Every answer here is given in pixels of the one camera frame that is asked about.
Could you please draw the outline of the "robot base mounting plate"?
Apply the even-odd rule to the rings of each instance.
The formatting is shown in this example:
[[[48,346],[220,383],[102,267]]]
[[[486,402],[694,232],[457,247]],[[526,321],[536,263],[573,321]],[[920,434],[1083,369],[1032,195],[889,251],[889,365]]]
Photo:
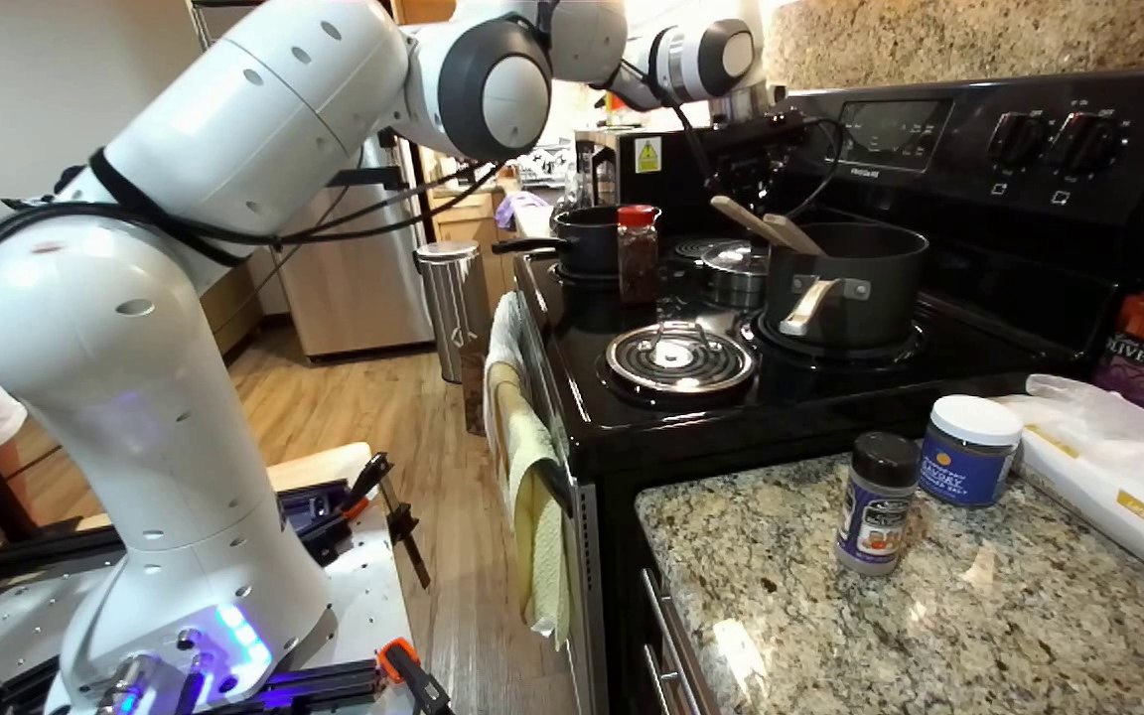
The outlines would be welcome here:
[[[409,715],[380,511],[260,508],[197,546],[130,546],[0,591],[0,715]]]

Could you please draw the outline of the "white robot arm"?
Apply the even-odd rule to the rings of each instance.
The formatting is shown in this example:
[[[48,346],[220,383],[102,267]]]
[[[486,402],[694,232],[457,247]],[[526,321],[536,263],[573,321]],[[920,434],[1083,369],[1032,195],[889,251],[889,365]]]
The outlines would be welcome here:
[[[306,203],[399,132],[503,164],[576,78],[632,105],[743,85],[740,6],[634,29],[620,0],[264,0],[65,189],[0,218],[0,383],[69,450],[125,560],[69,620],[48,715],[253,700],[322,626],[328,574],[283,521],[197,291],[290,242]]]

